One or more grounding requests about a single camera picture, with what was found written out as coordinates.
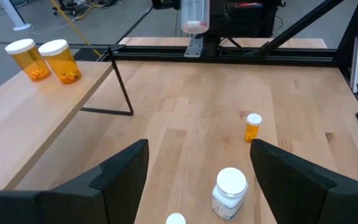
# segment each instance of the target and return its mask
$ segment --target black metal frame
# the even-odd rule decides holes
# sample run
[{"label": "black metal frame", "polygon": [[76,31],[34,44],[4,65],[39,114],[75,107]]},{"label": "black metal frame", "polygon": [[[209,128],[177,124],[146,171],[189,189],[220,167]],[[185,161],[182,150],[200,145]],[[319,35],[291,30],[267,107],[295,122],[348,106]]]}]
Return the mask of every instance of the black metal frame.
[{"label": "black metal frame", "polygon": [[134,109],[132,107],[131,101],[129,100],[128,97],[128,93],[127,90],[125,89],[125,85],[124,82],[121,78],[121,74],[119,73],[118,70],[118,66],[116,63],[116,60],[114,58],[114,55],[112,53],[111,47],[107,48],[107,53],[109,55],[112,67],[117,75],[117,79],[119,82],[119,85],[121,87],[122,93],[124,94],[125,97],[125,101],[128,105],[129,111],[117,111],[117,110],[107,110],[107,109],[100,109],[100,108],[87,108],[87,107],[82,107],[82,109],[80,109],[81,111],[87,111],[87,112],[93,112],[93,113],[104,113],[104,114],[116,114],[116,115],[125,115],[125,116],[132,116],[134,115]]},{"label": "black metal frame", "polygon": [[[352,50],[356,34],[358,33],[358,4],[338,49],[278,48],[341,2],[343,0],[325,0],[271,42],[267,42],[260,48],[239,47],[230,37],[226,37],[237,47],[222,47],[220,45],[208,44],[207,46],[218,46],[219,48],[218,50],[205,49],[205,51],[217,52],[217,55],[204,54],[198,58],[185,57],[186,47],[167,46],[125,46],[118,49],[114,55],[116,60],[337,67],[347,82],[349,82]],[[106,60],[106,54],[102,55],[99,60]]]}]

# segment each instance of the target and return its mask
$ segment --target white bottle lid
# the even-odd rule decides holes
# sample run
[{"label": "white bottle lid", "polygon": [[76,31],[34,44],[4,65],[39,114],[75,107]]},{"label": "white bottle lid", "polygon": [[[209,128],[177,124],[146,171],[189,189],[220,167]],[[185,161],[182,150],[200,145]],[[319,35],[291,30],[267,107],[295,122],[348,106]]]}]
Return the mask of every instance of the white bottle lid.
[{"label": "white bottle lid", "polygon": [[168,216],[165,224],[186,224],[186,220],[180,213],[172,213]]},{"label": "white bottle lid", "polygon": [[62,53],[67,48],[67,41],[59,39],[44,43],[40,48],[38,48],[38,51],[42,56],[53,56]]},{"label": "white bottle lid", "polygon": [[247,179],[238,169],[228,167],[221,170],[216,178],[218,187],[229,197],[242,194],[247,188]]},{"label": "white bottle lid", "polygon": [[261,124],[261,122],[262,122],[262,117],[259,114],[257,113],[248,114],[247,123],[254,126],[258,126]]},{"label": "white bottle lid", "polygon": [[6,46],[5,51],[10,55],[14,55],[26,52],[33,47],[35,47],[35,42],[33,39],[22,39]]}]

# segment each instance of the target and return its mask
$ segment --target white pill bottle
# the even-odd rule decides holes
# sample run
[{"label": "white pill bottle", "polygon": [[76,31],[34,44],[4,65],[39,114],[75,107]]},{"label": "white pill bottle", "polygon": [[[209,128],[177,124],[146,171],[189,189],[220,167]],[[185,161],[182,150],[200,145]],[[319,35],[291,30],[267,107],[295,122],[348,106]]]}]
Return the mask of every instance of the white pill bottle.
[{"label": "white pill bottle", "polygon": [[244,201],[248,189],[245,175],[238,169],[221,170],[212,191],[212,208],[226,221],[231,221]]}]

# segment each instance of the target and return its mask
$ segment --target wooden tabletop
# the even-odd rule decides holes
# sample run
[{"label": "wooden tabletop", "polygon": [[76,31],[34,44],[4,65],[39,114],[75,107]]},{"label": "wooden tabletop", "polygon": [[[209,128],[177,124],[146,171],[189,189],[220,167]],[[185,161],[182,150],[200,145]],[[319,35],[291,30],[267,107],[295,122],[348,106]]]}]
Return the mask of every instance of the wooden tabletop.
[{"label": "wooden tabletop", "polygon": [[31,82],[24,72],[0,86],[0,189],[14,188],[112,71],[109,62],[78,62],[83,78]]},{"label": "wooden tabletop", "polygon": [[[128,40],[173,41],[123,41]],[[306,42],[292,47],[324,47],[320,40]],[[122,61],[118,66],[135,115],[80,111],[18,189],[54,187],[147,138],[149,173],[136,223],[165,223],[173,212],[188,223],[226,223],[211,207],[216,176],[225,167],[240,169],[249,183],[232,223],[275,223],[244,141],[251,112],[264,120],[259,138],[358,180],[358,103],[336,68]],[[114,76],[87,106],[127,109]]]},{"label": "wooden tabletop", "polygon": [[[234,38],[234,40],[243,47],[260,47],[264,43],[271,41],[271,38]],[[183,37],[126,37],[120,44],[126,45],[162,45],[162,46],[187,46],[189,38]],[[230,41],[223,40],[221,45],[225,47],[234,47]],[[311,39],[311,38],[292,38],[285,42],[280,47],[288,48],[327,48],[326,44],[322,39]]]}]

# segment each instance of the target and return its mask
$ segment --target amber prescription bottle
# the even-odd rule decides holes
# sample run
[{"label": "amber prescription bottle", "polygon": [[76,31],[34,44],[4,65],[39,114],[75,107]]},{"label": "amber prescription bottle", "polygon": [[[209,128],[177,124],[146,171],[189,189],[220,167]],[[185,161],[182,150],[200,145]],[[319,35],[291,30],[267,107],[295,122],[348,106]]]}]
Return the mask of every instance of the amber prescription bottle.
[{"label": "amber prescription bottle", "polygon": [[66,40],[53,40],[38,49],[63,84],[77,82],[82,74],[68,48]]},{"label": "amber prescription bottle", "polygon": [[50,76],[50,70],[35,47],[34,40],[15,41],[6,46],[5,51],[12,56],[32,81],[44,80]]},{"label": "amber prescription bottle", "polygon": [[262,117],[259,114],[251,113],[247,116],[246,142],[251,142],[258,135]]}]

